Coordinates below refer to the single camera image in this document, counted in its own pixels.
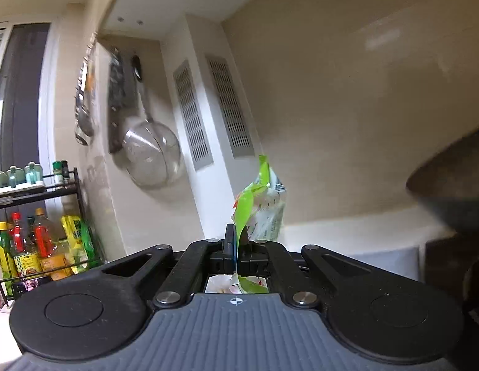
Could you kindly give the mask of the red cap sauce bottle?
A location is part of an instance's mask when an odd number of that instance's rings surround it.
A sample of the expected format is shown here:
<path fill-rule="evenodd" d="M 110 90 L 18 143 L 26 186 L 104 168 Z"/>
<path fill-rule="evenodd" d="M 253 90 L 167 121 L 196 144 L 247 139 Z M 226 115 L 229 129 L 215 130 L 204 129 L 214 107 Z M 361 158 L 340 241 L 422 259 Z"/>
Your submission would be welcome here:
<path fill-rule="evenodd" d="M 41 265 L 36 246 L 25 232 L 19 212 L 14 212 L 12 218 L 12 247 L 16 269 L 20 276 L 32 275 L 41 271 Z"/>

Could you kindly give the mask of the yellow cap oil bottle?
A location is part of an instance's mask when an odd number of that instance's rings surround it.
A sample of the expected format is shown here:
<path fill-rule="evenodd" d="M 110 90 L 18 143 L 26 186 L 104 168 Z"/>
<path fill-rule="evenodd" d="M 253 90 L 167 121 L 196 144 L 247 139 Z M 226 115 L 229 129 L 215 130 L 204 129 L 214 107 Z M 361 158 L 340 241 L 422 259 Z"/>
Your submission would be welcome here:
<path fill-rule="evenodd" d="M 5 290 L 8 296 L 14 296 L 13 281 L 11 278 L 18 276 L 14 259 L 11 255 L 11 236 L 6 222 L 0 222 L 0 267 L 5 282 Z"/>

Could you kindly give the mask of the black wok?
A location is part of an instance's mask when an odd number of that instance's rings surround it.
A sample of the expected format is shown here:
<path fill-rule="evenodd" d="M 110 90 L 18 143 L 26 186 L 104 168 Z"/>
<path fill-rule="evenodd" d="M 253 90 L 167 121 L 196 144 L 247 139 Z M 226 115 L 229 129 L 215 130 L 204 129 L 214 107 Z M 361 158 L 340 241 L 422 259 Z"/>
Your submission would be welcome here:
<path fill-rule="evenodd" d="M 449 229 L 479 236 L 479 128 L 423 163 L 406 187 Z"/>

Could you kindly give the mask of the green white snack wrapper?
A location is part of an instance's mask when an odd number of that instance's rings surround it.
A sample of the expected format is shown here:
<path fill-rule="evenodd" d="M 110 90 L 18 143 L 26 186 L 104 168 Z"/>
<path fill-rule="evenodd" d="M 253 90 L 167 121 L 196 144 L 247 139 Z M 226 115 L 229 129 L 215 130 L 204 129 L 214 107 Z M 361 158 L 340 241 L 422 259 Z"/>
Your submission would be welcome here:
<path fill-rule="evenodd" d="M 264 276 L 242 275 L 240 260 L 254 253 L 255 244 L 276 241 L 285 210 L 286 189 L 266 155 L 259 156 L 258 176 L 236 197 L 232 214 L 233 271 L 219 275 L 217 293 L 262 294 L 269 291 Z"/>

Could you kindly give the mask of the hanging metal ladle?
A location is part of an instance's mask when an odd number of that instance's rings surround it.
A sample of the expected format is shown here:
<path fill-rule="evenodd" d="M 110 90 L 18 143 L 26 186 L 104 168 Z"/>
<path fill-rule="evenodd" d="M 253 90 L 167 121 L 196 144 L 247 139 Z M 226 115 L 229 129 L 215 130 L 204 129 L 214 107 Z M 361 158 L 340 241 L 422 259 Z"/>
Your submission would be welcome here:
<path fill-rule="evenodd" d="M 88 145 L 88 142 L 94 135 L 90 107 L 92 98 L 94 97 L 95 88 L 93 49 L 95 47 L 96 39 L 97 33 L 93 32 L 85 51 L 74 95 L 74 135 L 76 141 L 84 147 Z"/>

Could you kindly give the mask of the hanging kitchen cleaver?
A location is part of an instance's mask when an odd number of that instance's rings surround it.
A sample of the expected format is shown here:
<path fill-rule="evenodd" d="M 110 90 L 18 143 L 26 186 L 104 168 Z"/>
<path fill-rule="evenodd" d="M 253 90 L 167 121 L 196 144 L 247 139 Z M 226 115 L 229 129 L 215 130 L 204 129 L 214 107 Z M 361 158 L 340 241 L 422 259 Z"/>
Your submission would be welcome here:
<path fill-rule="evenodd" d="M 119 112 L 124 106 L 124 63 L 117 48 L 113 48 L 110 54 L 110 74 L 108 89 L 108 150 L 109 154 L 115 154 L 122 149 L 120 137 Z"/>

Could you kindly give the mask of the wall vent grille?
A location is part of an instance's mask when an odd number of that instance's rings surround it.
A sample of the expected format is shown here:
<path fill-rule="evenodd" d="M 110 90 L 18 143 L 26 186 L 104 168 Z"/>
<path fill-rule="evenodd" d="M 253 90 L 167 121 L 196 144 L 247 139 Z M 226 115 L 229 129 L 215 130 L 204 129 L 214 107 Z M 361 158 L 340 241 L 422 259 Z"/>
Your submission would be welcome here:
<path fill-rule="evenodd" d="M 187 59 L 174 71 L 173 79 L 177 90 L 177 99 L 182 111 L 192 164 L 194 170 L 199 171 L 213 164 L 214 160 L 203 125 L 196 88 Z"/>
<path fill-rule="evenodd" d="M 206 55 L 206 60 L 233 157 L 254 156 L 254 146 L 228 63 L 226 59 L 210 54 Z"/>

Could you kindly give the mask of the yellow green seasoning bag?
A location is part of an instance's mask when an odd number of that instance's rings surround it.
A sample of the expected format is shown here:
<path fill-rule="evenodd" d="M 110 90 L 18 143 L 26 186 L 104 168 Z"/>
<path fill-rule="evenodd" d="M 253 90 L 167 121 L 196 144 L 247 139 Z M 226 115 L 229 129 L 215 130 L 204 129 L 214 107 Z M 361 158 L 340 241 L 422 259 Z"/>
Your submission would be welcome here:
<path fill-rule="evenodd" d="M 61 224 L 69 245 L 67 260 L 72 264 L 74 275 L 84 273 L 98 265 L 88 226 L 78 215 L 61 217 Z"/>

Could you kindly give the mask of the orange cap oil bottle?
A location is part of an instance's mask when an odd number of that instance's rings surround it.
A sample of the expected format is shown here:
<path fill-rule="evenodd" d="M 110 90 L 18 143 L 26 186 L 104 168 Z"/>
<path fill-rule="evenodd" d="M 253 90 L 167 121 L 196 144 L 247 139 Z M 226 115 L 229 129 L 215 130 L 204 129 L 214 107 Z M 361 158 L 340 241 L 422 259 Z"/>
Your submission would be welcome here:
<path fill-rule="evenodd" d="M 34 235 L 37 243 L 38 256 L 43 271 L 50 271 L 52 280 L 61 280 L 72 275 L 68 267 L 66 250 L 58 243 L 51 220 L 46 217 L 43 208 L 35 211 Z"/>

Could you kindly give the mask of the right wall vent grille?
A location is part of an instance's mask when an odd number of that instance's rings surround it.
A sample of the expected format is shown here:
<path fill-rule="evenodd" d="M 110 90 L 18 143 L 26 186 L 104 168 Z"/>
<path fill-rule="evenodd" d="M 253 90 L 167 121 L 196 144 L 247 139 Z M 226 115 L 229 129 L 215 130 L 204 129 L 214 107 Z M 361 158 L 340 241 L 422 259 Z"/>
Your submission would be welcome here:
<path fill-rule="evenodd" d="M 206 55 L 206 60 L 233 157 L 254 156 L 254 146 L 228 63 L 226 59 L 210 54 Z"/>

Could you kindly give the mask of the left wall vent grille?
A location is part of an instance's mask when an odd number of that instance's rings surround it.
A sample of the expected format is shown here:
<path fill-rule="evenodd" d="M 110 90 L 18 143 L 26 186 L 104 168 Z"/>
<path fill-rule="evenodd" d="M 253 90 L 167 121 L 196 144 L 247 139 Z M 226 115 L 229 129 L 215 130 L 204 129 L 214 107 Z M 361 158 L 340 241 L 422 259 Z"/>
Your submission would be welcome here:
<path fill-rule="evenodd" d="M 182 111 L 192 164 L 194 170 L 199 171 L 213 164 L 214 160 L 203 125 L 196 88 L 187 59 L 174 71 L 173 79 L 177 90 L 177 99 Z"/>

